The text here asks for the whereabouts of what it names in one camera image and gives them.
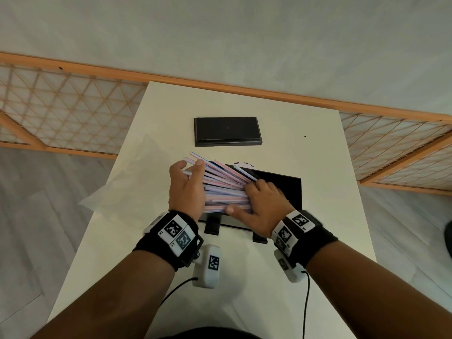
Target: lattice panel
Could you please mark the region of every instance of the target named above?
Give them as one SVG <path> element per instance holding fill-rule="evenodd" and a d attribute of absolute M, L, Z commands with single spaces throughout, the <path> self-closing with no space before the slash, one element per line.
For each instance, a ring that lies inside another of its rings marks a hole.
<path fill-rule="evenodd" d="M 386 176 L 379 182 L 452 190 L 452 145 Z"/>
<path fill-rule="evenodd" d="M 2 64 L 0 87 L 2 110 L 46 145 L 118 153 L 146 84 Z"/>
<path fill-rule="evenodd" d="M 361 180 L 452 130 L 452 125 L 340 113 L 356 179 Z"/>
<path fill-rule="evenodd" d="M 18 137 L 16 137 L 14 134 L 12 134 L 10 131 L 8 131 L 6 128 L 2 126 L 0 126 L 0 141 L 25 144 L 25 142 L 20 140 Z"/>

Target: left hand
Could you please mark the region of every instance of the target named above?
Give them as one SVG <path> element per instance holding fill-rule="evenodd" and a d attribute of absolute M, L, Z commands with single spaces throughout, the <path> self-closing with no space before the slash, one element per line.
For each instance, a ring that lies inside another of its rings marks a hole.
<path fill-rule="evenodd" d="M 198 159 L 190 168 L 190 179 L 182 173 L 185 166 L 187 162 L 180 160 L 170 167 L 169 210 L 181 211 L 197 222 L 206 203 L 206 193 L 202 186 L 206 165 L 202 159 Z"/>

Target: right hand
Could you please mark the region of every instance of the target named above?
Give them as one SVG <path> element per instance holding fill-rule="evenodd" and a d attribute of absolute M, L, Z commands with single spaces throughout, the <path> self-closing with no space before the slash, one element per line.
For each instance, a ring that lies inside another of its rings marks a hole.
<path fill-rule="evenodd" d="M 263 179 L 248 183 L 245 192 L 250 198 L 253 214 L 236 205 L 227 206 L 225 212 L 263 237 L 271 238 L 278 222 L 295 210 L 281 190 Z"/>

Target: black stand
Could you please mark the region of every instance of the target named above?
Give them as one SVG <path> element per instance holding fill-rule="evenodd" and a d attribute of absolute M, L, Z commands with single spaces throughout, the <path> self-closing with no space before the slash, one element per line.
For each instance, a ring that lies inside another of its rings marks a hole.
<path fill-rule="evenodd" d="M 220 233 L 220 223 L 222 222 L 223 212 L 210 213 L 207 216 L 204 233 L 218 235 Z"/>
<path fill-rule="evenodd" d="M 255 243 L 266 244 L 267 243 L 267 238 L 261 237 L 259 234 L 256 234 L 256 233 L 253 232 L 253 241 Z"/>

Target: forearm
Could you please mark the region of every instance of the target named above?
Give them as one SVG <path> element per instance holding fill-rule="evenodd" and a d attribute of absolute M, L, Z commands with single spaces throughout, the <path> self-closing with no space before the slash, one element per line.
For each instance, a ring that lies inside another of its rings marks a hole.
<path fill-rule="evenodd" d="M 452 333 L 452 314 L 340 241 L 320 249 L 306 270 L 358 338 Z"/>
<path fill-rule="evenodd" d="M 173 278 L 162 258 L 134 251 L 33 339 L 143 338 Z"/>

